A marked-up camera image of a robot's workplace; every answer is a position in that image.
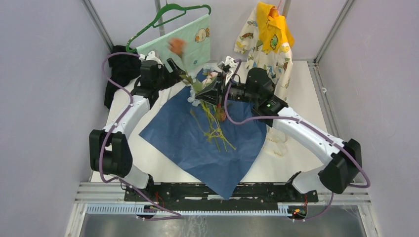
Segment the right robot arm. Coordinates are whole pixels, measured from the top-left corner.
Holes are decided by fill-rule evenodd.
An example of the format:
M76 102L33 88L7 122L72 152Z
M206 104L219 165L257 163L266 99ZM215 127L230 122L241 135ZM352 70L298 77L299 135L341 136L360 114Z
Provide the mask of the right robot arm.
M212 105L227 107L228 101L246 102L252 105L253 116L235 121L228 111L226 117L236 125L258 120L285 133L311 151L322 166L306 172L298 172L286 186L286 197L299 201L311 190L324 187L335 194L342 194L358 173L362 172L361 146L354 140L344 141L328 134L302 118L285 101L274 94L275 84L267 72L252 68L245 83L234 82L225 72L196 94L196 98Z

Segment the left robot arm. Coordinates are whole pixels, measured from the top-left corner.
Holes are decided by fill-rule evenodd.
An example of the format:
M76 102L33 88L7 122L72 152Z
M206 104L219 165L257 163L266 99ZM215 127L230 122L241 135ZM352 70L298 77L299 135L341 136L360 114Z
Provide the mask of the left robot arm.
M153 107L160 91L180 82L185 74L171 58L165 63L146 59L141 63L140 76L129 92L127 104L102 130L94 129L89 135L91 169L136 187L136 194L143 201L150 201L155 196L155 187L152 176L133 164L128 139L141 118Z

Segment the flower bunch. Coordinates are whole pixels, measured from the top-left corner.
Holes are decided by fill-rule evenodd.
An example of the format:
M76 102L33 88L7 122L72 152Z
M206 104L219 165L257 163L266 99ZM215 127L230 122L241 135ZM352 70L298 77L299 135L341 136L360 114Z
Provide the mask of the flower bunch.
M218 141L221 141L224 145L225 151L228 151L227 147L230 146L233 150L236 150L236 147L233 146L230 141L224 136L221 123L226 120L226 113L222 105L211 105L208 102L203 100L196 99L196 93L202 91L204 88L208 87L210 83L214 82L218 72L211 71L208 68L204 69L204 76L206 78L203 81L192 77L189 74L184 75L182 82L190 88L190 96L187 101L193 107L200 107L204 112L205 117L207 118L209 129L205 131L200 122L197 122L199 129L203 132L208 142L214 141L217 149L221 151Z

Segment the orange flower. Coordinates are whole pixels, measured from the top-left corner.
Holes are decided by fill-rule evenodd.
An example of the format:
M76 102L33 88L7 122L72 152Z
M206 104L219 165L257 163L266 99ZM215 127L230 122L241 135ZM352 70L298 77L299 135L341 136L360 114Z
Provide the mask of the orange flower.
M185 64L185 60L184 60L184 47L186 46L186 42L183 39L180 38L171 38L169 41L169 49L172 53L176 54L181 62L182 62L182 66L183 69L186 73L185 76L185 80L190 84L193 85L194 84L194 79L189 75L187 69L186 69L186 64Z

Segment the cream ribbon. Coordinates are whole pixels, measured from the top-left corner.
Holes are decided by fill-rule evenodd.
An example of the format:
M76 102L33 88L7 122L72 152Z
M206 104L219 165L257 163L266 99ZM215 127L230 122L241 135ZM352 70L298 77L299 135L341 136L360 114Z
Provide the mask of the cream ribbon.
M268 128L262 151L274 157L284 157L288 153L289 137L274 128Z

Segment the blue wrapping paper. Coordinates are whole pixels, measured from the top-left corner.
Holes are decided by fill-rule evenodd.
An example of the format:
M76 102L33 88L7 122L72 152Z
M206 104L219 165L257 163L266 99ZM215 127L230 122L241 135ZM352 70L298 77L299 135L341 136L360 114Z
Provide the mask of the blue wrapping paper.
M190 88L181 83L173 88L174 95L160 108L139 136L223 198L231 197L238 183L246 176L259 155L267 134L266 125L252 120L242 125L229 119L221 123L224 136L236 147L221 151L214 141L208 142L198 127L209 129L200 107L188 101ZM252 116L251 104L231 101L227 110L235 121Z

